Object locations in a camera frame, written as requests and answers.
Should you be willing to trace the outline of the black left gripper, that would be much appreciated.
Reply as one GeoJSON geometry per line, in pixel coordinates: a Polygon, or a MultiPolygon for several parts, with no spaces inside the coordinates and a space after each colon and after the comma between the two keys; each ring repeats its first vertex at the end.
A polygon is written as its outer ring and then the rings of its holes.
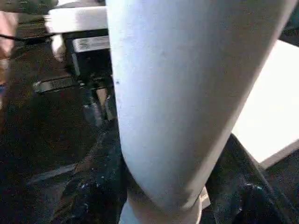
{"type": "MultiPolygon", "coordinates": [[[[74,86],[88,86],[102,89],[113,84],[110,44],[107,35],[94,37],[67,38],[63,36],[66,48],[67,71],[69,76],[52,78],[33,84],[36,93],[58,91],[74,86]]],[[[115,96],[105,100],[108,120],[117,118],[115,96]]],[[[98,103],[84,105],[86,120],[93,126],[101,126],[102,113],[98,103]]]]}

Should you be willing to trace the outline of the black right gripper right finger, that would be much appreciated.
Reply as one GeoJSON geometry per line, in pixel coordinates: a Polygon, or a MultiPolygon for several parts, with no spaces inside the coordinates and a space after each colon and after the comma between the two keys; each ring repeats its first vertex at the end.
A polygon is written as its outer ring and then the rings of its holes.
{"type": "Polygon", "coordinates": [[[216,224],[297,224],[299,211],[266,179],[233,134],[213,168],[206,188],[216,224]]]}

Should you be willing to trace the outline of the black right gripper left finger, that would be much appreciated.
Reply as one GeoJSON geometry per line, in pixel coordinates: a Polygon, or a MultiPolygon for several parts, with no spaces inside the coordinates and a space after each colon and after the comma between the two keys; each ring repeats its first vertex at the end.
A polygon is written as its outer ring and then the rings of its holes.
{"type": "Polygon", "coordinates": [[[64,224],[117,224],[126,200],[118,126],[105,126],[63,192],[64,224]]]}

